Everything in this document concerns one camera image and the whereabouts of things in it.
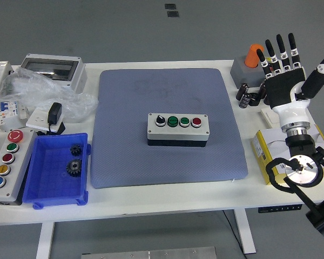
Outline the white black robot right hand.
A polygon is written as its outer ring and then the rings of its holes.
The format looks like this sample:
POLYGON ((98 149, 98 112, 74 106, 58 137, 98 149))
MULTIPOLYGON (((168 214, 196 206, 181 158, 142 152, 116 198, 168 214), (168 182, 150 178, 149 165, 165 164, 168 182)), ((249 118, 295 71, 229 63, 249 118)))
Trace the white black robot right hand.
POLYGON ((265 44, 270 62, 260 49, 256 50, 265 74, 264 83, 270 108, 279 116, 280 126, 284 132, 297 127, 310 128, 307 109, 310 100, 324 86, 324 59, 309 76, 306 76, 292 33, 288 35, 288 40, 291 57, 286 52, 281 35, 276 36, 280 58, 276 56, 268 39, 265 44))

